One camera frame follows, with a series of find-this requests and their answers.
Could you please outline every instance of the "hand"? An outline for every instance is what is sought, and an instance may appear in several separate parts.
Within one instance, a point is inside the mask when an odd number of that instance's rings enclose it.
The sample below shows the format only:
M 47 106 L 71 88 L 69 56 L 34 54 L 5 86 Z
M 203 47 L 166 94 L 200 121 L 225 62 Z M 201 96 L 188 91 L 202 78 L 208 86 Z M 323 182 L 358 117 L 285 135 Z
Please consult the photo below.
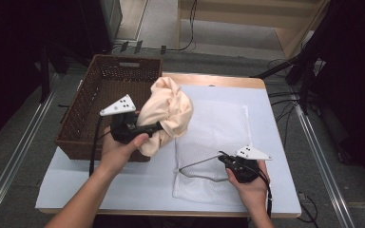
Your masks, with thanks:
M 105 129 L 105 136 L 102 149 L 102 158 L 98 169 L 105 170 L 112 178 L 121 172 L 125 164 L 128 162 L 132 152 L 147 142 L 149 136 L 141 134 L 133 139 L 129 144 L 122 144 L 114 141 L 109 126 Z
M 269 182 L 268 172 L 266 170 L 265 161 L 258 161 L 259 169 L 266 175 Z M 226 169 L 229 181 L 237 188 L 242 203 L 247 208 L 251 217 L 254 219 L 266 219 L 266 192 L 265 182 L 260 178 L 256 178 L 252 182 L 239 183 L 230 169 Z

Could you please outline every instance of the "white tabletop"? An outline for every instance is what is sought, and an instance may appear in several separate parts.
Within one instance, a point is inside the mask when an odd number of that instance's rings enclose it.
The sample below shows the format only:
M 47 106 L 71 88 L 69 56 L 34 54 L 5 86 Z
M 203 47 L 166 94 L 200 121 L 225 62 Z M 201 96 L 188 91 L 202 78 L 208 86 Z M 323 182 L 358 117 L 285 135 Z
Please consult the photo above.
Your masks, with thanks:
M 247 105 L 253 145 L 271 155 L 267 161 L 273 194 L 272 216 L 295 218 L 301 213 L 292 175 L 283 151 L 272 108 L 264 88 L 182 85 L 192 100 Z M 214 205 L 172 196 L 177 167 L 174 142 L 150 162 L 129 162 L 111 183 L 100 207 L 103 214 L 244 217 L 241 206 Z M 45 213 L 62 208 L 88 178 L 89 161 L 72 161 L 57 148 L 40 188 L 35 207 Z

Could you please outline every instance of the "person's right hand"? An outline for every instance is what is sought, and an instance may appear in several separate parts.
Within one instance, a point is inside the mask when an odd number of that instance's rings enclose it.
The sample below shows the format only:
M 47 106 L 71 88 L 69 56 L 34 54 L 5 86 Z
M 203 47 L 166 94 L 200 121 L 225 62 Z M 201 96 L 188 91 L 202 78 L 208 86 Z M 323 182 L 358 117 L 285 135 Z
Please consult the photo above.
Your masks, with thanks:
M 265 161 L 258 161 L 259 169 L 266 175 L 268 183 L 270 182 L 266 170 Z M 266 213 L 266 192 L 265 182 L 256 178 L 252 182 L 239 183 L 230 169 L 226 169 L 229 181 L 237 188 L 242 203 L 247 208 L 250 216 L 257 227 L 273 227 L 271 220 Z

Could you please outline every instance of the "fabric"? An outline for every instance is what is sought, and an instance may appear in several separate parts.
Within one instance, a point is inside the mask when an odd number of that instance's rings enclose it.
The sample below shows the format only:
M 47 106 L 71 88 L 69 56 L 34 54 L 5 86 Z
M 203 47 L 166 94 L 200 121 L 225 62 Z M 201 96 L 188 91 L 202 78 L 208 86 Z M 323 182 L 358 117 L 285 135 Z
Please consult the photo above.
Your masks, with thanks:
M 227 181 L 224 163 L 215 157 L 221 154 L 219 151 L 233 155 L 243 146 L 252 145 L 248 107 L 213 101 L 194 101 L 194 106 L 187 133 L 176 140 L 177 170 L 181 171 L 174 181 L 173 197 L 241 205 L 239 195 L 232 194 L 237 191 Z
M 185 134 L 194 111 L 191 100 L 169 77 L 159 78 L 150 88 L 152 95 L 142 108 L 137 125 L 160 122 L 157 131 L 139 150 L 152 157 L 162 146 Z

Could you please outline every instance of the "white mesh cloth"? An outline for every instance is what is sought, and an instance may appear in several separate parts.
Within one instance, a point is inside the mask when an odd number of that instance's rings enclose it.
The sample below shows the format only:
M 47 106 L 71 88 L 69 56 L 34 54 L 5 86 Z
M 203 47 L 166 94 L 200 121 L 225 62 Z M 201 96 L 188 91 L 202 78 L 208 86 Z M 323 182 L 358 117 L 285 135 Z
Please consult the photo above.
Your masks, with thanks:
M 196 101 L 186 134 L 176 140 L 178 169 L 220 155 L 232 155 L 251 144 L 245 105 Z M 173 197 L 210 204 L 241 205 L 227 180 L 224 164 L 217 158 L 177 171 Z

